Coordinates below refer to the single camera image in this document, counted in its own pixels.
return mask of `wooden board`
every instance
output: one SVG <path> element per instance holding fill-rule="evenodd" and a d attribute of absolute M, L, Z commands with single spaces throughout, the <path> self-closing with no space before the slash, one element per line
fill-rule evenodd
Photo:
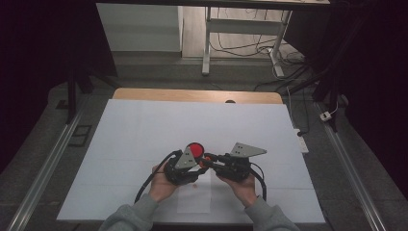
<path fill-rule="evenodd" d="M 113 99 L 134 99 L 179 102 L 224 103 L 234 100 L 246 104 L 282 104 L 276 92 L 248 92 L 223 90 L 159 90 L 159 89 L 118 89 Z"/>

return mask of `hand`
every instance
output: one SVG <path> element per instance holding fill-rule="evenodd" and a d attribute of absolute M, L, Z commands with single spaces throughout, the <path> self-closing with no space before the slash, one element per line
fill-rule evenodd
<path fill-rule="evenodd" d="M 249 174 L 249 176 L 241 182 L 235 182 L 221 176 L 218 178 L 231 187 L 234 195 L 241 201 L 245 208 L 253 205 L 257 200 L 255 194 L 255 176 L 252 174 Z"/>
<path fill-rule="evenodd" d="M 163 164 L 153 177 L 149 191 L 150 197 L 152 197 L 152 199 L 156 202 L 161 202 L 162 200 L 169 198 L 178 187 L 167 181 L 167 178 L 163 173 L 165 165 L 166 164 Z M 154 172 L 156 168 L 157 166 L 154 166 L 152 168 L 152 172 Z"/>

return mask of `metal frame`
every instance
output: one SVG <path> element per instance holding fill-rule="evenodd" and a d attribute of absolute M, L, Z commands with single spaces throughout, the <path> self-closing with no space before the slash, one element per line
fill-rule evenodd
<path fill-rule="evenodd" d="M 211 19 L 211 7 L 207 8 L 206 13 L 206 30 L 203 54 L 202 75 L 210 74 L 210 34 L 227 33 L 227 34 L 249 34 L 249 35 L 268 35 L 277 36 L 273 49 L 269 49 L 269 56 L 272 60 L 273 67 L 277 77 L 284 77 L 282 67 L 278 61 L 277 53 L 279 46 L 285 35 L 286 28 L 292 12 L 284 11 L 284 17 L 281 22 L 277 21 L 251 21 L 237 19 Z"/>
<path fill-rule="evenodd" d="M 333 6 L 333 4 L 304 3 L 303 1 L 265 1 L 265 0 L 97 0 L 95 3 L 114 3 L 114 4 L 139 4 L 139 5 L 165 5 L 165 6 L 191 6 L 191 7 L 220 7 L 220 8 L 241 8 L 241 9 L 269 9 L 269 10 L 287 10 L 287 11 L 313 11 L 329 12 L 338 8 L 361 9 L 365 3 L 351 4 L 346 6 Z"/>
<path fill-rule="evenodd" d="M 315 107 L 318 115 L 323 113 L 323 110 L 320 108 L 318 103 L 315 103 Z M 331 141 L 337 153 L 337 156 L 339 157 L 340 163 L 342 164 L 344 172 L 347 175 L 348 181 L 350 182 L 351 187 L 353 188 L 357 198 L 360 200 L 363 206 L 363 211 L 366 214 L 371 229 L 375 231 L 386 231 L 387 228 L 385 227 L 384 222 L 380 217 L 380 214 L 378 213 L 378 210 L 375 207 L 369 192 L 367 192 L 366 187 L 364 186 L 363 181 L 360 178 L 360 175 L 358 174 L 347 151 L 345 150 L 341 138 L 337 133 L 333 132 L 328 123 L 325 122 L 323 125 L 324 129 L 326 130 L 327 136 Z"/>
<path fill-rule="evenodd" d="M 75 115 L 74 118 L 72 118 L 71 123 L 66 124 L 66 126 L 63 128 L 63 131 L 61 132 L 57 142 L 55 143 L 47 159 L 45 160 L 44 164 L 39 170 L 36 179 L 34 180 L 33 184 L 31 185 L 30 189 L 25 195 L 23 201 L 18 207 L 18 210 L 15 213 L 7 230 L 22 231 L 25 229 L 32 213 L 36 209 L 36 206 L 39 202 L 39 199 L 42 196 L 42 193 L 44 192 L 52 174 L 54 173 L 55 167 L 57 166 L 58 162 L 63 156 L 65 148 L 68 145 L 69 139 L 71 138 L 72 133 L 74 132 L 75 127 L 77 126 L 84 112 L 84 109 L 87 106 L 88 101 L 89 101 L 88 95 L 81 97 L 79 102 L 78 113 Z"/>

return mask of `person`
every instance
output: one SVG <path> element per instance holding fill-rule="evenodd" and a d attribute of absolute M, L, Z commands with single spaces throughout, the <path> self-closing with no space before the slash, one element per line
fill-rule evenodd
<path fill-rule="evenodd" d="M 144 231 L 153 226 L 153 214 L 159 203 L 169 198 L 177 186 L 167 181 L 163 168 L 152 179 L 149 193 L 144 194 L 133 206 L 122 205 L 115 213 L 110 215 L 100 226 L 99 231 Z M 245 212 L 253 221 L 255 231 L 298 231 L 282 212 L 279 206 L 270 207 L 260 196 L 255 193 L 255 177 L 250 174 L 240 183 L 226 178 L 218 177 L 227 183 L 234 195 L 245 207 Z"/>

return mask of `metal rail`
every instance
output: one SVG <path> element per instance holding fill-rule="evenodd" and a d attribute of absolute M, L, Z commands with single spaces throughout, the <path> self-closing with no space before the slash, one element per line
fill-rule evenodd
<path fill-rule="evenodd" d="M 318 103 L 315 103 L 316 111 L 318 114 L 322 114 L 323 110 L 320 108 Z M 370 194 L 367 192 L 363 181 L 360 178 L 357 170 L 355 169 L 347 151 L 344 148 L 343 142 L 337 133 L 334 133 L 332 128 L 328 123 L 324 123 L 324 129 L 326 130 L 327 136 L 329 137 L 337 156 L 339 157 L 340 163 L 343 166 L 345 174 L 347 175 L 348 181 L 351 184 L 357 198 L 360 200 L 363 211 L 366 214 L 367 220 L 374 231 L 386 231 L 386 227 L 377 208 L 375 207 Z"/>
<path fill-rule="evenodd" d="M 22 231 L 25 229 L 31 215 L 33 214 L 36 206 L 39 202 L 39 199 L 42 196 L 54 170 L 60 161 L 63 153 L 65 151 L 66 145 L 71 138 L 72 133 L 75 130 L 76 125 L 78 124 L 84 109 L 89 101 L 89 96 L 83 96 L 80 98 L 79 110 L 76 116 L 72 119 L 70 124 L 66 124 L 63 131 L 61 132 L 57 142 L 49 153 L 47 159 L 42 165 L 41 169 L 38 172 L 36 179 L 25 195 L 23 201 L 18 207 L 17 212 L 15 213 L 12 222 L 9 224 L 7 230 L 10 231 Z"/>

